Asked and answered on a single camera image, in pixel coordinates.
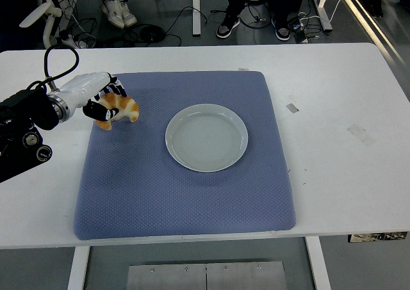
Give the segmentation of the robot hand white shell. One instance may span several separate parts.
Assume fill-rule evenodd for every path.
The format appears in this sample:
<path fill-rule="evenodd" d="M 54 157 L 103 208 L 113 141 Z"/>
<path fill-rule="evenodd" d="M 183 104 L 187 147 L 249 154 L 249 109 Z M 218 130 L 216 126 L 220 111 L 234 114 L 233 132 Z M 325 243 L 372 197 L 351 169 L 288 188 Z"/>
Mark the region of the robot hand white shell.
<path fill-rule="evenodd" d="M 60 122 L 67 121 L 76 109 L 95 120 L 106 122 L 119 113 L 115 106 L 105 107 L 99 104 L 105 93 L 114 93 L 126 97 L 126 92 L 117 77 L 107 72 L 94 72 L 74 77 L 54 93 L 59 107 Z"/>

